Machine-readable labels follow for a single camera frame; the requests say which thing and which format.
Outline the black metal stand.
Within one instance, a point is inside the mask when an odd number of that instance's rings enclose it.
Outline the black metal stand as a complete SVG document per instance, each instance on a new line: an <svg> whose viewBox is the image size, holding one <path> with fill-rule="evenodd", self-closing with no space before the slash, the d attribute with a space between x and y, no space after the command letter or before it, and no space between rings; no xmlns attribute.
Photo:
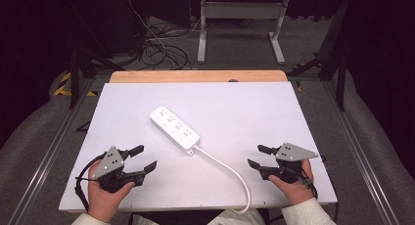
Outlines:
<svg viewBox="0 0 415 225"><path fill-rule="evenodd" d="M84 20L73 0L64 0L67 16L65 17L65 34L68 37L70 49L70 105L73 110L80 100L79 73L86 78L94 78L97 74L94 61L104 68L113 71L122 71L122 67L109 60L110 53L97 38L94 30Z"/></svg>
<svg viewBox="0 0 415 225"><path fill-rule="evenodd" d="M311 68L321 67L321 70L318 73L318 77L321 81L329 81L336 73L338 77L335 98L341 111L345 109L344 93L346 85L346 59L340 45L340 34L348 3L349 0L342 1L332 19L319 51L315 54L315 58L304 65L295 65L293 70L287 73L289 77L295 77Z"/></svg>

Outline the person's white clothing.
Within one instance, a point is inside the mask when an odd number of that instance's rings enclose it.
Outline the person's white clothing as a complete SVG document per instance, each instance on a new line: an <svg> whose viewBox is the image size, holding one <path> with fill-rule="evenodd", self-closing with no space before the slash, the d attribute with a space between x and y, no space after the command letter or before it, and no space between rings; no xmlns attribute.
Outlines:
<svg viewBox="0 0 415 225"><path fill-rule="evenodd" d="M266 225L257 209L239 214L225 210L185 210L132 213L128 225Z"/></svg>

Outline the aluminium floor rail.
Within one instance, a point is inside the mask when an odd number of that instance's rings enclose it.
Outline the aluminium floor rail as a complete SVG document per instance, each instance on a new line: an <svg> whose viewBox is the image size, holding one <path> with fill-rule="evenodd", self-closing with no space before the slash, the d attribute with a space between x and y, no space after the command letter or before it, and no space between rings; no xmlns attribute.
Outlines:
<svg viewBox="0 0 415 225"><path fill-rule="evenodd" d="M376 173L373 170L372 165L370 164L367 156L365 155L360 142L358 141L355 132L352 129L352 126L346 116L346 113L342 111L337 103L335 91L330 82L322 82L323 89L327 94L337 117L342 124L342 128L346 134L349 148L354 157L359 171L363 177L363 180L369 190L369 193L377 207L382 220L385 225L400 225L395 213L392 209L392 206L387 199L387 196L378 180Z"/></svg>
<svg viewBox="0 0 415 225"><path fill-rule="evenodd" d="M17 205L13 215L9 219L7 225L22 225L28 212L30 211L35 199L37 198L47 176L58 156L63 143L67 138L68 129L73 123L73 119L78 113L79 107L83 100L87 96L89 89L91 88L94 80L92 78L86 78L80 85L78 91L78 97L75 98L75 102L70 105L70 109L67 110L66 115L58 128L53 141L48 147L47 152L44 154L43 159L40 161L38 166L30 178L30 182L26 187L19 204Z"/></svg>

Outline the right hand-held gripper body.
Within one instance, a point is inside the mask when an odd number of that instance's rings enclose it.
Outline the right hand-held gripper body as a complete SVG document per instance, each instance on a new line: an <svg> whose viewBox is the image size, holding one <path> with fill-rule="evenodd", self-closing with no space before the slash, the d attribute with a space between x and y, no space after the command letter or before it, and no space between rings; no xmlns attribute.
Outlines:
<svg viewBox="0 0 415 225"><path fill-rule="evenodd" d="M288 184L293 184L302 177L301 162L304 159L317 158L318 154L291 143L284 143L279 148L274 148L273 156L277 165L260 166L262 179L267 180L270 175L274 175Z"/></svg>

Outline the person's left hand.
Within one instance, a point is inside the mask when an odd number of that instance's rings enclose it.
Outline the person's left hand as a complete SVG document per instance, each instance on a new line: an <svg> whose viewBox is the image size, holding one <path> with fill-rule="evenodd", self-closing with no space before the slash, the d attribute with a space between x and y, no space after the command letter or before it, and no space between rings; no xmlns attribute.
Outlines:
<svg viewBox="0 0 415 225"><path fill-rule="evenodd" d="M126 198L134 186L134 182L129 182L115 193L109 193L101 188L101 184L98 181L89 181L89 208L87 214L101 222L110 223L120 203Z"/></svg>

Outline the white metal desk frame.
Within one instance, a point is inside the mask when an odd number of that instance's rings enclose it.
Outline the white metal desk frame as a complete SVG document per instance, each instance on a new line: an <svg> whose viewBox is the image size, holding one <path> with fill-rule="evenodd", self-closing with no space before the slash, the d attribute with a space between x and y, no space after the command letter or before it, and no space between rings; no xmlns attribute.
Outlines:
<svg viewBox="0 0 415 225"><path fill-rule="evenodd" d="M290 0L281 0L277 3L249 3L249 2L211 2L201 0L200 36L197 61L203 64L207 50L206 19L254 19L275 20L276 27L268 33L275 58L279 65L286 61L279 44L279 34L288 9Z"/></svg>

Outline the wooden table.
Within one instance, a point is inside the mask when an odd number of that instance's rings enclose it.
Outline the wooden table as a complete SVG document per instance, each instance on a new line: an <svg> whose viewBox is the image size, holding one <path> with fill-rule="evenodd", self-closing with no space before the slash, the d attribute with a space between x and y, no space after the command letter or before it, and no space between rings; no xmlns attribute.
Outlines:
<svg viewBox="0 0 415 225"><path fill-rule="evenodd" d="M285 82L282 70L134 70L116 71L110 83Z"/></svg>

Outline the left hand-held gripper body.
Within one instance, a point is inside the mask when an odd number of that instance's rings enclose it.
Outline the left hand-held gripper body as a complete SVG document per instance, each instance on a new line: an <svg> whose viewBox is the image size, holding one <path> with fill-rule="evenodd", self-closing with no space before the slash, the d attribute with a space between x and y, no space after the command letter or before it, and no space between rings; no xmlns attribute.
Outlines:
<svg viewBox="0 0 415 225"><path fill-rule="evenodd" d="M125 160L129 157L129 151L121 151L115 146L104 153L104 156L92 175L92 179L98 181L101 187L110 193L115 193L125 184L134 182L141 186L146 173L144 170L132 173L125 173Z"/></svg>

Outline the white power strip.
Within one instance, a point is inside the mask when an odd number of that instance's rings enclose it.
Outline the white power strip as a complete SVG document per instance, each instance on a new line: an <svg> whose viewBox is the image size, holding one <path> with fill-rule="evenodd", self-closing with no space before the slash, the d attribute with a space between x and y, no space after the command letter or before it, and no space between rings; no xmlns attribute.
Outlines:
<svg viewBox="0 0 415 225"><path fill-rule="evenodd" d="M150 113L151 122L188 156L200 142L200 135L166 107Z"/></svg>

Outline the yellow black hazard tape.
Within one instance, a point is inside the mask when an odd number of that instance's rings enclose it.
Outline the yellow black hazard tape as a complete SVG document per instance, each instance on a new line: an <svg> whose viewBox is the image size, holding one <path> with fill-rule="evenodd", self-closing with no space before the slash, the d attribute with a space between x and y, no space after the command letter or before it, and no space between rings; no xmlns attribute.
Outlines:
<svg viewBox="0 0 415 225"><path fill-rule="evenodd" d="M66 86L69 82L69 79L71 77L70 71L67 71L65 75L62 77L57 89L54 92L54 96L71 96L71 91L66 89ZM96 97L98 96L98 91L89 91L87 93L87 96L89 97Z"/></svg>

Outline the person's right hand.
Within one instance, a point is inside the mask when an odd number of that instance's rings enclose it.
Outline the person's right hand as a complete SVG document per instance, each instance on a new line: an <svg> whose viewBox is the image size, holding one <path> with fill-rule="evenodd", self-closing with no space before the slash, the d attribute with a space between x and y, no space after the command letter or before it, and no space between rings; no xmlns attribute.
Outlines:
<svg viewBox="0 0 415 225"><path fill-rule="evenodd" d="M301 168L302 175L310 180L313 180L313 173L308 159L301 162ZM289 205L304 203L314 198L312 190L300 181L288 184L274 175L270 175L268 180L285 195Z"/></svg>

